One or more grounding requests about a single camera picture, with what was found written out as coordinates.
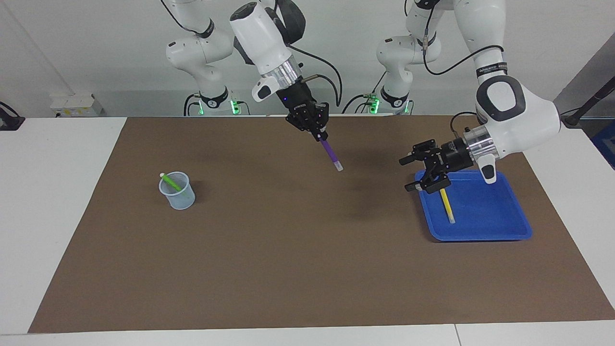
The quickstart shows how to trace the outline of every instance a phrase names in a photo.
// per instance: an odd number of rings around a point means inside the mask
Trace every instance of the yellow marker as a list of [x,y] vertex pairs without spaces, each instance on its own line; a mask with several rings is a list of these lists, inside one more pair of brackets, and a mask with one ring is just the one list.
[[455,216],[453,216],[453,208],[451,208],[451,203],[448,201],[448,195],[446,194],[446,190],[440,190],[440,196],[442,196],[442,201],[444,202],[444,209],[446,209],[446,214],[448,214],[448,221],[450,223],[455,223]]

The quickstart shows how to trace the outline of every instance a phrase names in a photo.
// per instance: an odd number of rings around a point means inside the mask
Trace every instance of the purple marker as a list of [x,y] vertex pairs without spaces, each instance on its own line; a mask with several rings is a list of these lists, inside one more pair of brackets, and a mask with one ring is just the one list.
[[333,152],[333,149],[331,148],[329,143],[326,140],[322,140],[322,139],[320,140],[320,142],[322,143],[323,148],[327,151],[327,154],[329,154],[329,157],[331,158],[331,161],[333,161],[333,164],[335,165],[335,168],[338,169],[338,172],[343,171],[344,167],[339,162],[338,157]]

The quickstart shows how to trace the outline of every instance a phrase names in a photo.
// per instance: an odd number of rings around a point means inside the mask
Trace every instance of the electrical box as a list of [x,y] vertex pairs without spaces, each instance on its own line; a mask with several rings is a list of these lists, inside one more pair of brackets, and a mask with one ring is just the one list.
[[56,118],[102,116],[105,110],[92,94],[52,97],[51,110]]

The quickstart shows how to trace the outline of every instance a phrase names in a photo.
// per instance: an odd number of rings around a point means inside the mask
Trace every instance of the plastic cup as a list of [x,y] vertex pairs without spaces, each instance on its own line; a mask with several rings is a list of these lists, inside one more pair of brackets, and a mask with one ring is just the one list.
[[190,186],[190,178],[182,172],[169,173],[167,176],[179,185],[181,191],[177,192],[176,189],[160,179],[158,183],[160,193],[169,200],[173,209],[184,210],[190,208],[194,204],[195,199],[194,191],[192,190],[192,186]]

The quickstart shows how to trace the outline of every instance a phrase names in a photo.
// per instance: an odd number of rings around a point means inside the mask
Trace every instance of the brown table mat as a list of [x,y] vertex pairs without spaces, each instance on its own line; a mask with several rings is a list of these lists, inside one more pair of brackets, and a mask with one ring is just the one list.
[[[449,120],[333,118],[338,173],[281,118],[128,119],[30,332],[615,319],[523,155],[498,168],[529,241],[431,237],[397,160]],[[173,170],[187,211],[157,190]]]

